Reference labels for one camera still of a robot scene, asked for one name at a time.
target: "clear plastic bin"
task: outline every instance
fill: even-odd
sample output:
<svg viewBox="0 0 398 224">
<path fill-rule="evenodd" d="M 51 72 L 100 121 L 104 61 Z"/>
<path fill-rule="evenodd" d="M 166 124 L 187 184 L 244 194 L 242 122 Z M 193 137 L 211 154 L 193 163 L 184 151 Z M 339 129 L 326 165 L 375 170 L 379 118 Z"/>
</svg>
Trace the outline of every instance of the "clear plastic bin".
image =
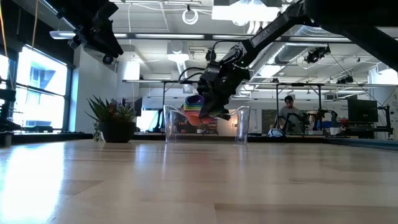
<svg viewBox="0 0 398 224">
<path fill-rule="evenodd" d="M 187 117 L 175 106 L 164 106 L 166 142 L 247 144 L 250 107 L 229 111 L 231 118 L 221 118 L 200 127 L 188 123 Z"/>
</svg>

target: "person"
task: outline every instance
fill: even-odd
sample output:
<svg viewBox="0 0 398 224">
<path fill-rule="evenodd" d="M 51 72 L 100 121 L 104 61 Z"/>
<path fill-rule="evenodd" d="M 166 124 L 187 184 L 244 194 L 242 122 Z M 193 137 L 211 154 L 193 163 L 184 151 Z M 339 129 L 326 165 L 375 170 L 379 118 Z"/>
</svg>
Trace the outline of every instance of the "person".
<svg viewBox="0 0 398 224">
<path fill-rule="evenodd" d="M 292 96 L 285 97 L 286 106 L 279 110 L 279 124 L 282 128 L 284 126 L 284 123 L 287 122 L 287 134 L 300 134 L 302 131 L 300 129 L 300 120 L 298 119 L 298 117 L 290 115 L 289 121 L 286 121 L 287 114 L 289 113 L 295 113 L 299 116 L 301 115 L 300 110 L 295 108 L 293 106 L 293 103 L 294 100 Z"/>
</svg>

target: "colorful object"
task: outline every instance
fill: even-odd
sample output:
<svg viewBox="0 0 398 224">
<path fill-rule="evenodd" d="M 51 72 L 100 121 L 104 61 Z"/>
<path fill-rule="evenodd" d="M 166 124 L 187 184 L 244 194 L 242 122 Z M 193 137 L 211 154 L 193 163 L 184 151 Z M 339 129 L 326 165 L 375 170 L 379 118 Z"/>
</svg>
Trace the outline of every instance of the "colorful object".
<svg viewBox="0 0 398 224">
<path fill-rule="evenodd" d="M 205 99 L 200 95 L 188 96 L 187 99 L 185 99 L 182 112 L 191 125 L 198 127 L 203 124 L 210 124 L 215 120 L 214 117 L 211 116 L 199 119 L 200 110 L 204 104 Z"/>
</svg>

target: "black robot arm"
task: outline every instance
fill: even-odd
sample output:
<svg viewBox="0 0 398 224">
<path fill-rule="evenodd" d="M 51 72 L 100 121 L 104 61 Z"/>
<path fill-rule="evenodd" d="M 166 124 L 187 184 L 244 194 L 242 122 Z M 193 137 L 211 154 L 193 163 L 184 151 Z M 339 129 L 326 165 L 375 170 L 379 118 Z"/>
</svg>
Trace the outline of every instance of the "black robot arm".
<svg viewBox="0 0 398 224">
<path fill-rule="evenodd" d="M 208 64 L 198 84 L 198 92 L 205 98 L 200 118 L 214 111 L 224 111 L 224 105 L 229 103 L 231 95 L 236 94 L 236 88 L 243 80 L 250 79 L 246 67 L 262 49 L 294 25 L 321 27 L 343 35 L 398 70 L 398 42 L 377 28 L 398 27 L 393 5 L 395 0 L 365 6 L 360 0 L 300 0 L 290 5 L 254 37 L 236 44 L 219 62 Z"/>
<path fill-rule="evenodd" d="M 43 0 L 59 19 L 73 29 L 76 36 L 69 41 L 75 49 L 80 44 L 97 50 L 109 57 L 117 58 L 123 50 L 112 31 L 112 16 L 118 7 L 108 0 Z"/>
</svg>

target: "computer monitor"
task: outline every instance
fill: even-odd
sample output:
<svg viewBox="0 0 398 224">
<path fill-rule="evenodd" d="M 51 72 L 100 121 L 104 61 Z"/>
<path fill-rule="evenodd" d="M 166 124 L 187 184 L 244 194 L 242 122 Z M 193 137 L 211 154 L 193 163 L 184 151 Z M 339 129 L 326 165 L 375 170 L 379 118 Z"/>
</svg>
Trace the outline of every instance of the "computer monitor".
<svg viewBox="0 0 398 224">
<path fill-rule="evenodd" d="M 141 116 L 142 109 L 142 97 L 134 102 L 134 110 L 136 111 L 136 116 Z"/>
<path fill-rule="evenodd" d="M 347 100 L 348 119 L 351 122 L 378 122 L 377 102 L 373 100 Z"/>
</svg>

